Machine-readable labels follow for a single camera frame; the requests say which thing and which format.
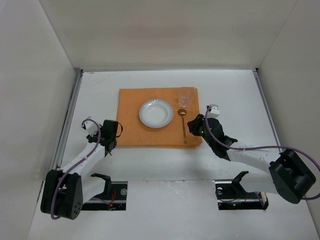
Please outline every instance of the orange cloth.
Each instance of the orange cloth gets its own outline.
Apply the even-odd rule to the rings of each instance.
[[[202,138],[189,133],[187,123],[199,114],[198,90],[194,94],[189,106],[184,107],[187,114],[184,117],[186,144],[182,126],[182,117],[178,110],[178,87],[172,88],[140,88],[120,89],[116,120],[122,124],[122,135],[117,138],[118,146],[154,146],[170,148],[195,148],[202,143]],[[173,109],[171,122],[161,128],[145,126],[139,118],[141,106],[152,99],[163,99]]]

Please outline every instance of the plate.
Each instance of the plate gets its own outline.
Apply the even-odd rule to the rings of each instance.
[[[145,102],[139,111],[141,122],[150,128],[162,128],[171,122],[174,111],[171,105],[162,99]]]

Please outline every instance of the wall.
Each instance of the wall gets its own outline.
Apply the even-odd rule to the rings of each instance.
[[[75,73],[38,0],[0,10],[0,232],[27,239]]]
[[[40,0],[74,67],[258,67],[297,0]]]
[[[258,74],[283,145],[298,147],[320,163],[320,1],[299,0]],[[309,196],[320,191],[318,182]],[[308,202],[320,232],[320,200]]]

